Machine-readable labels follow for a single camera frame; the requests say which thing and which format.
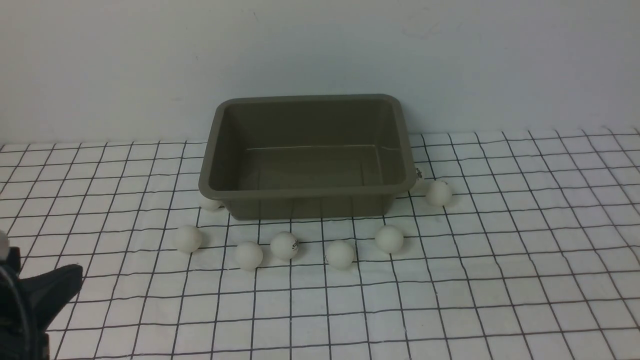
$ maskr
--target plastic tub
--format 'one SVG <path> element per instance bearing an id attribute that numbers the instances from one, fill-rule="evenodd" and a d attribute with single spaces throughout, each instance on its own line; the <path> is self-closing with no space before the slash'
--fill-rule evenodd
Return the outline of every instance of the plastic tub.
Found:
<path id="1" fill-rule="evenodd" d="M 218 106 L 199 188 L 241 220 L 372 217 L 415 180 L 397 99 L 257 97 Z"/>

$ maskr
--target ping pong ball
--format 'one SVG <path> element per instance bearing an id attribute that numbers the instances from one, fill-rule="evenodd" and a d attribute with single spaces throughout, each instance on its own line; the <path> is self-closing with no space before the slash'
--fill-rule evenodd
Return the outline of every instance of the ping pong ball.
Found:
<path id="1" fill-rule="evenodd" d="M 387 254 L 393 254 L 400 250 L 403 242 L 402 232 L 393 225 L 385 225 L 376 232 L 376 245 Z"/>
<path id="2" fill-rule="evenodd" d="M 347 269 L 353 262 L 353 247 L 344 240 L 335 240 L 326 249 L 326 262 L 338 270 Z"/>
<path id="3" fill-rule="evenodd" d="M 201 244 L 202 233 L 192 225 L 180 226 L 173 238 L 173 246 L 185 254 L 198 250 Z"/>
<path id="4" fill-rule="evenodd" d="M 298 240 L 291 233 L 283 231 L 271 240 L 271 252 L 280 260 L 290 260 L 298 253 Z"/>
<path id="5" fill-rule="evenodd" d="M 424 198 L 429 205 L 432 206 L 446 206 L 451 202 L 452 191 L 449 184 L 442 180 L 436 180 L 429 185 L 427 194 Z"/>
<path id="6" fill-rule="evenodd" d="M 211 200 L 208 197 L 205 197 L 204 195 L 202 195 L 201 193 L 199 193 L 199 195 L 200 196 L 198 197 L 198 205 L 207 211 L 214 211 L 218 209 L 220 206 L 222 206 L 221 201 Z"/>
<path id="7" fill-rule="evenodd" d="M 236 263 L 242 270 L 254 271 L 262 262 L 262 249 L 253 241 L 245 241 L 236 246 Z"/>

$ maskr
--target white wall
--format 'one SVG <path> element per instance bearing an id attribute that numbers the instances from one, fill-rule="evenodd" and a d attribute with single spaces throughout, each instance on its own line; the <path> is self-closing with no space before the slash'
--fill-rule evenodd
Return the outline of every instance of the white wall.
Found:
<path id="1" fill-rule="evenodd" d="M 638 0 L 2 0 L 0 142 L 204 138 L 225 99 L 381 92 L 411 131 L 640 123 Z"/>

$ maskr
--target white grid surface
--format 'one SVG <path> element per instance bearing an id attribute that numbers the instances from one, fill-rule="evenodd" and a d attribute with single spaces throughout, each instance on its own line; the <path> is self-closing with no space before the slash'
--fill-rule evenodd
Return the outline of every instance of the white grid surface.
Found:
<path id="1" fill-rule="evenodd" d="M 200 142 L 0 147 L 0 229 L 22 277 L 84 266 L 49 327 L 55 359 L 638 359 L 640 135 L 611 131 L 411 137 L 454 203 L 398 196 L 381 218 L 234 220 L 200 211 Z M 197 225 L 203 247 L 172 249 Z M 383 224 L 406 235 L 387 256 Z M 269 255 L 280 231 L 301 241 Z M 324 264 L 344 239 L 357 262 Z M 257 240 L 255 273 L 232 260 Z"/>

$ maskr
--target table surface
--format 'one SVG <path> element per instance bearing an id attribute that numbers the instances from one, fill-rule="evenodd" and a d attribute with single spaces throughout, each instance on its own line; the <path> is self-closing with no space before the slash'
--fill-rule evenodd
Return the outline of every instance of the table surface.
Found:
<path id="1" fill-rule="evenodd" d="M 635 129 L 411 135 L 421 187 L 384 217 L 237 221 L 197 207 L 202 142 L 0 145 L 0 229 L 22 277 L 84 267 L 52 359 L 640 358 Z M 203 247 L 173 249 L 181 225 Z M 384 224 L 402 251 L 380 252 Z M 291 231 L 300 252 L 269 255 Z M 355 246 L 348 271 L 332 240 Z M 245 272 L 239 241 L 264 261 Z"/>

